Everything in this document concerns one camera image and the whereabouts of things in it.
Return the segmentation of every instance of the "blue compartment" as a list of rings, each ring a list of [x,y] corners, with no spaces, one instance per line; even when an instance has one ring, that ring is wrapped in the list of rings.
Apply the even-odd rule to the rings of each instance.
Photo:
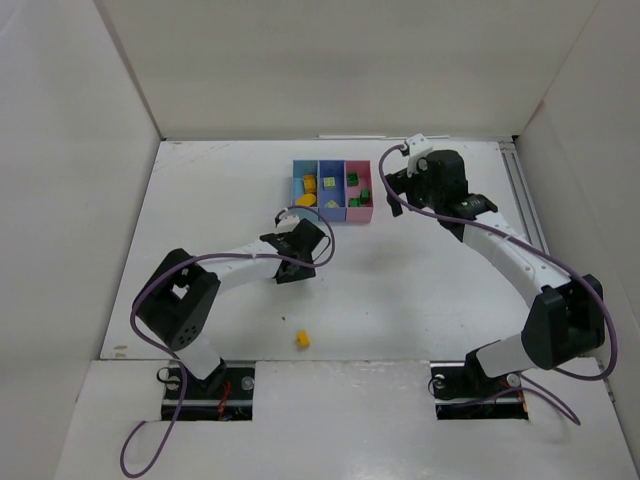
[[[291,182],[291,205],[295,205],[296,200],[304,195],[304,183],[302,177],[305,175],[313,175],[316,179],[317,188],[321,188],[318,185],[318,161],[317,160],[294,160],[293,161],[293,180]],[[297,209],[295,214],[300,218],[306,218],[315,222],[318,217],[308,210]]]
[[[318,207],[320,213],[331,222],[344,222],[347,216],[344,160],[320,160],[318,164]],[[324,189],[323,179],[326,177],[335,179],[334,189]],[[339,207],[327,208],[324,206],[331,200],[336,202]]]

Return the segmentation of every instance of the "white wall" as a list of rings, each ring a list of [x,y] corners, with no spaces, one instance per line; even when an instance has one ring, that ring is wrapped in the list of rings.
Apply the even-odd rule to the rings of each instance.
[[[592,272],[618,329],[616,409],[640,464],[640,2],[601,0],[517,142],[550,250]],[[608,351],[602,352],[607,358]]]
[[[597,0],[99,0],[164,136],[520,133]]]
[[[0,478],[55,472],[158,136],[93,2],[0,2]]]

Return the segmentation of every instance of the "purple compartment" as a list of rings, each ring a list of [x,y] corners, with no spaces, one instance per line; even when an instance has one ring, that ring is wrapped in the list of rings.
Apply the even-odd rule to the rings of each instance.
[[[330,222],[344,222],[346,219],[344,160],[320,160],[318,162],[318,208]],[[325,190],[323,179],[334,177],[334,189]],[[325,207],[333,200],[339,207]]]

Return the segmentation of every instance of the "pink compartment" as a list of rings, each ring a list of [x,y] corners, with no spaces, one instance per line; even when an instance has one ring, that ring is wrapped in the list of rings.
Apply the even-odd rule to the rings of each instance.
[[[347,207],[347,222],[353,223],[369,223],[373,215],[373,182],[371,181],[371,162],[369,160],[347,160],[344,169],[344,182],[347,185],[347,174],[355,172],[358,174],[358,185],[355,187],[346,187],[347,198],[346,203],[349,205],[350,198],[360,198],[360,192],[363,188],[369,189],[371,201],[367,206]]]

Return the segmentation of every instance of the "small yellow cube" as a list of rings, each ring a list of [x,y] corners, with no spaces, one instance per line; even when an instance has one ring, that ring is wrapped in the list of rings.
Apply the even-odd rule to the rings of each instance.
[[[316,177],[313,175],[303,176],[302,183],[304,183],[304,193],[316,193],[318,191],[316,187]]]
[[[309,335],[304,330],[300,330],[296,335],[296,342],[298,342],[298,346],[300,348],[309,348],[311,345],[311,340],[309,340]]]
[[[296,205],[313,207],[316,204],[316,196],[313,193],[305,193],[296,200]]]

